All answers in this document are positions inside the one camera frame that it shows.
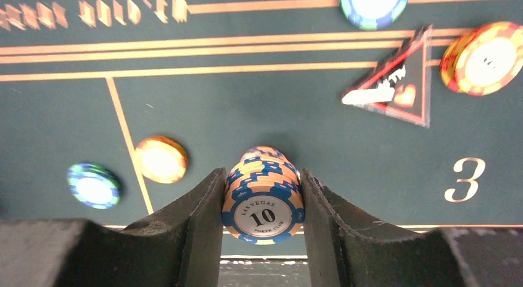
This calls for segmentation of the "orange chips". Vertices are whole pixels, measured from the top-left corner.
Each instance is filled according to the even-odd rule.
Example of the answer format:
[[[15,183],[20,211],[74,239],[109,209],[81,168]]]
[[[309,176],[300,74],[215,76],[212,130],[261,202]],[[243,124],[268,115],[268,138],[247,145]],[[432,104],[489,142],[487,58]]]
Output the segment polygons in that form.
[[[493,22],[448,47],[440,63],[440,76],[454,92],[485,96],[510,83],[521,68],[522,26]]]

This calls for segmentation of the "orange red chip stack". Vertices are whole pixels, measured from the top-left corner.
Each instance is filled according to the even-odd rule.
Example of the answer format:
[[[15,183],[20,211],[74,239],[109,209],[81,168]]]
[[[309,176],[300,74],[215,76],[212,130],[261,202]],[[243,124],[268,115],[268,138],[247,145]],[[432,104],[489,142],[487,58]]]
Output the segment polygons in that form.
[[[166,136],[142,140],[134,150],[134,158],[139,171],[157,183],[176,183],[187,171],[187,152],[177,141]]]

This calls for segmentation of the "green blue chip stack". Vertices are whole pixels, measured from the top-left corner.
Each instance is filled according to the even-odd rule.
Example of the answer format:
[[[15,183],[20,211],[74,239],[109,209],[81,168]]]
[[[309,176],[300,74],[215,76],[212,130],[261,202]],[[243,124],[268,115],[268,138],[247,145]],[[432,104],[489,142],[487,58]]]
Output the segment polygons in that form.
[[[121,184],[109,169],[92,162],[80,162],[67,170],[72,196],[94,209],[109,209],[120,202]]]

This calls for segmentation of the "green blue chips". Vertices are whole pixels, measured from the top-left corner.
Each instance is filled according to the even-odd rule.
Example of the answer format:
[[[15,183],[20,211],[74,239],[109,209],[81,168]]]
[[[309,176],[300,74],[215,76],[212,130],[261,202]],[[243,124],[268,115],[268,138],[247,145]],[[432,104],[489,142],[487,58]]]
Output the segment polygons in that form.
[[[393,23],[409,0],[339,0],[347,20],[360,30],[379,30]]]

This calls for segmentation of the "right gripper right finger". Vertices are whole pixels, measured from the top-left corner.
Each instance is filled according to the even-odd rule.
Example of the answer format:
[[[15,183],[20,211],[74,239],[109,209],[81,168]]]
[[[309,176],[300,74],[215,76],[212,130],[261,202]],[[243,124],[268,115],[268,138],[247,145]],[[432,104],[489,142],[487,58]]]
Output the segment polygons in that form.
[[[521,286],[522,229],[415,233],[374,217],[301,172],[313,286]]]

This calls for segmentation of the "red black all-in triangle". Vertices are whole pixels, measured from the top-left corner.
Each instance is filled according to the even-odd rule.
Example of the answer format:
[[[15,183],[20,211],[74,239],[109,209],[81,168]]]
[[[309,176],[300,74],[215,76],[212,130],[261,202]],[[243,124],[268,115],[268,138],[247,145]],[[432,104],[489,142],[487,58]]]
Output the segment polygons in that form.
[[[429,128],[432,32],[431,25],[418,29],[397,52],[347,88],[341,103]]]

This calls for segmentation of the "peach blue chip stack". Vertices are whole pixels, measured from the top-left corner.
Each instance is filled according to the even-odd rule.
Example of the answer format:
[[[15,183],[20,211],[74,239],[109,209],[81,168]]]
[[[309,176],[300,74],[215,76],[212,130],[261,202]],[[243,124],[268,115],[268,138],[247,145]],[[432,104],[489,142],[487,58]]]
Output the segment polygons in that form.
[[[299,171],[275,148],[248,149],[226,179],[221,218],[229,233],[246,243],[291,238],[305,221]]]

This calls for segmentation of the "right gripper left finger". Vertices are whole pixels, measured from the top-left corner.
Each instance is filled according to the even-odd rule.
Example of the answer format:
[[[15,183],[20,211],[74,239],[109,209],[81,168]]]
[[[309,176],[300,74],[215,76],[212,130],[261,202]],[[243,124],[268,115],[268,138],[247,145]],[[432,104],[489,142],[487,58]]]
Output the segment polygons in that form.
[[[87,219],[1,221],[2,286],[216,286],[225,170],[122,230]]]

